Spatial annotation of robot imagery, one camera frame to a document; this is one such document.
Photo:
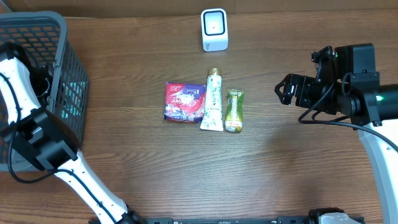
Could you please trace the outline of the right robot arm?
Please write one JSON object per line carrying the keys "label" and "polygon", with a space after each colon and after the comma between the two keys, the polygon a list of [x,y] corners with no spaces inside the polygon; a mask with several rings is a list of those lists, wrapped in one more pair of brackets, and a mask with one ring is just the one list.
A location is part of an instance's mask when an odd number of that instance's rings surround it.
{"label": "right robot arm", "polygon": [[373,44],[312,52],[315,77],[290,73],[275,86],[283,105],[305,108],[302,124],[349,127],[368,155],[384,223],[397,223],[397,85],[381,85]]}

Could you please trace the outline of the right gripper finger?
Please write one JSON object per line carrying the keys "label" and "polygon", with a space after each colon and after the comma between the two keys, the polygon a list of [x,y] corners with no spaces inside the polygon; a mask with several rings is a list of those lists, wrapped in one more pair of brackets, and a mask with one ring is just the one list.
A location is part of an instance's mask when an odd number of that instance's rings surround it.
{"label": "right gripper finger", "polygon": [[292,74],[287,74],[280,83],[276,84],[274,90],[280,90],[282,87],[286,88],[290,84],[291,79]]}
{"label": "right gripper finger", "polygon": [[283,90],[281,91],[280,89],[275,89],[275,93],[277,94],[280,102],[283,105],[291,105],[292,98],[294,96],[294,93],[292,93],[290,90]]}

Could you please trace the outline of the green snack packet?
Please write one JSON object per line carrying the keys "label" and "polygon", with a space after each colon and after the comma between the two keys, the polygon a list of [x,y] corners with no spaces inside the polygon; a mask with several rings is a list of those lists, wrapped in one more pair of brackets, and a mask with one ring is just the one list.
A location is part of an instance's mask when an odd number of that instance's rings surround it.
{"label": "green snack packet", "polygon": [[224,125],[229,132],[240,133],[243,129],[243,99],[243,91],[228,90]]}

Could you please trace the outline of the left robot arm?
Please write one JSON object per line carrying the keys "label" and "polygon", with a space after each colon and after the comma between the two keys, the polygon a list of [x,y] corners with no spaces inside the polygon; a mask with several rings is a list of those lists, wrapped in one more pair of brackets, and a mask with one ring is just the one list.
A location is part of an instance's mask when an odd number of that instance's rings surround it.
{"label": "left robot arm", "polygon": [[70,128],[46,109],[53,79],[48,69],[32,66],[23,47],[6,42],[1,45],[1,78],[9,124],[1,136],[10,151],[45,172],[29,182],[55,175],[94,211],[96,223],[144,223],[89,167]]}

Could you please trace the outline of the white tube gold cap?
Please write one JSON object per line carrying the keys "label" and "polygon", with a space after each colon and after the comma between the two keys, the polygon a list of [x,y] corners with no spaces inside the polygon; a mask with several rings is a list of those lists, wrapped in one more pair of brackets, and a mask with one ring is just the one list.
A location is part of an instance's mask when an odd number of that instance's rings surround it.
{"label": "white tube gold cap", "polygon": [[205,111],[200,129],[209,131],[223,131],[222,112],[222,77],[219,68],[208,71],[206,81]]}

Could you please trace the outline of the red purple pad pack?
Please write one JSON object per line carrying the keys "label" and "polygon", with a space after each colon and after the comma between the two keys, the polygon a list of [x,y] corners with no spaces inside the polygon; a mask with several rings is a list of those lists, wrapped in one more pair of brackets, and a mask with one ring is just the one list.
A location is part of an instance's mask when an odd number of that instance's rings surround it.
{"label": "red purple pad pack", "polygon": [[165,86],[164,119],[167,121],[201,123],[205,111],[206,86],[191,83],[170,83]]}

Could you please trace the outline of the teal wipes packet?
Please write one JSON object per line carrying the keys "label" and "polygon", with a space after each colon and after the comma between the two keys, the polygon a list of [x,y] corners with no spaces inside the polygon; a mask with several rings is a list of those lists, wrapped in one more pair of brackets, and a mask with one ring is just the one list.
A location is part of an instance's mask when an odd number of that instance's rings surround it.
{"label": "teal wipes packet", "polygon": [[63,97],[60,99],[60,103],[63,107],[61,117],[67,119],[70,116],[80,117],[81,116],[81,104],[83,90],[80,84],[83,82],[71,82],[62,84]]}

